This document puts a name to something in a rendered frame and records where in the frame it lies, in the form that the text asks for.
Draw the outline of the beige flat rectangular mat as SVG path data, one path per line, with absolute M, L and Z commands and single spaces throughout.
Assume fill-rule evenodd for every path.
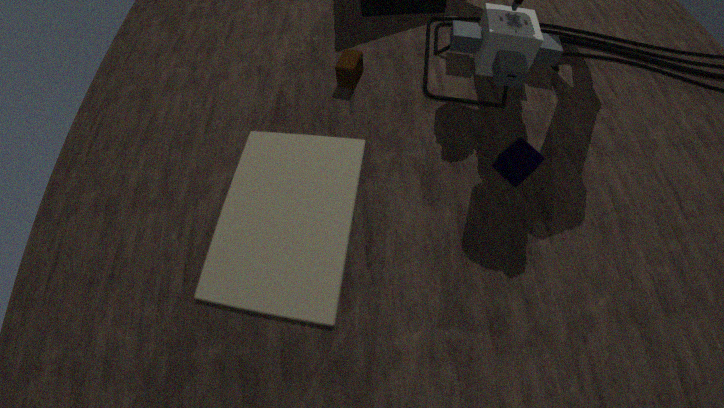
M 334 327 L 365 144 L 251 131 L 194 299 Z

